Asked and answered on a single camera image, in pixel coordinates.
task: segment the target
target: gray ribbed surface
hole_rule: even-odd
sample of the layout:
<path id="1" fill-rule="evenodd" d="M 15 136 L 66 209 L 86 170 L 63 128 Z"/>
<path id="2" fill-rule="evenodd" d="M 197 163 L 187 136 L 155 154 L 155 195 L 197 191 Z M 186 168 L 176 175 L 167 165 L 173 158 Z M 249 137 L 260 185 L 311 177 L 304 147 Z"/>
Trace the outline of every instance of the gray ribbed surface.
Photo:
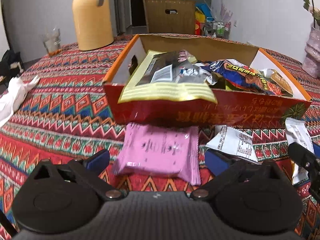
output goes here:
<path id="1" fill-rule="evenodd" d="M 293 232 L 252 236 L 224 225 L 209 204 L 188 199 L 184 192 L 130 192 L 107 202 L 99 214 L 76 231 L 37 235 L 22 231 L 14 240 L 299 240 Z"/>

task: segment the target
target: pink snack package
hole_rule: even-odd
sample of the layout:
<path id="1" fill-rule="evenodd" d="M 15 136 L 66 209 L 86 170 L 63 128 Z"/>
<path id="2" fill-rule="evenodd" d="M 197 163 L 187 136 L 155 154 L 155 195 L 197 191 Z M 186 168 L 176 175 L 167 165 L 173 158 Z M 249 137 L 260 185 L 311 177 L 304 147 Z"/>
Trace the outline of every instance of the pink snack package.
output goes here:
<path id="1" fill-rule="evenodd" d="M 198 127 L 172 129 L 129 123 L 113 172 L 179 177 L 200 185 Z"/>

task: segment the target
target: open box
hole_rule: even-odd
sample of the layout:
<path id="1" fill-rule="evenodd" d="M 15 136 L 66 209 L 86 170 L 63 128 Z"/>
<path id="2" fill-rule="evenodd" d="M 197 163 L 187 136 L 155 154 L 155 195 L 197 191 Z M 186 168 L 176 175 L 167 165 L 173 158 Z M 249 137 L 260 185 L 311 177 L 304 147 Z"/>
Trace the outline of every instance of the open box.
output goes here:
<path id="1" fill-rule="evenodd" d="M 275 69 L 290 84 L 293 98 L 245 91 L 212 89 L 218 104 L 202 99 L 132 101 L 118 104 L 130 77 L 129 65 L 141 64 L 148 50 L 186 49 L 198 60 L 233 58 L 254 69 Z M 174 34 L 139 34 L 128 43 L 104 78 L 104 90 L 113 118 L 159 126 L 226 124 L 243 128 L 282 128 L 287 117 L 300 119 L 311 104 L 311 97 L 297 80 L 263 49 L 219 39 Z"/>

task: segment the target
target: flower stem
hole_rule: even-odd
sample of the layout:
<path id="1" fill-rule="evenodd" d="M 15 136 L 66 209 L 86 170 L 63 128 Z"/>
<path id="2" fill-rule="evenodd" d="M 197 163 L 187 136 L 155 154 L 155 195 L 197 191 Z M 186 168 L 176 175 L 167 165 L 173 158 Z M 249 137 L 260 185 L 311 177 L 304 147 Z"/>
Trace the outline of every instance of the flower stem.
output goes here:
<path id="1" fill-rule="evenodd" d="M 315 19 L 315 4 L 313 3 L 313 0 L 312 1 L 312 7 L 313 7 L 313 27 L 316 28 L 316 19 Z"/>

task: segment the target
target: pink vase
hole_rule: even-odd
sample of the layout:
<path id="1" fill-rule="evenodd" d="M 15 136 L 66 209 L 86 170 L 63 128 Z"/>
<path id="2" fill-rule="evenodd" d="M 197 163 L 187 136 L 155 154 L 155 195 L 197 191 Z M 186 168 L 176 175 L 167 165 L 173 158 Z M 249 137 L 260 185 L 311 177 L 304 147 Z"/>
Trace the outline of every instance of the pink vase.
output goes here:
<path id="1" fill-rule="evenodd" d="M 302 64 L 302 69 L 310 76 L 317 78 L 320 76 L 320 31 L 313 27 L 305 51 L 307 55 Z"/>

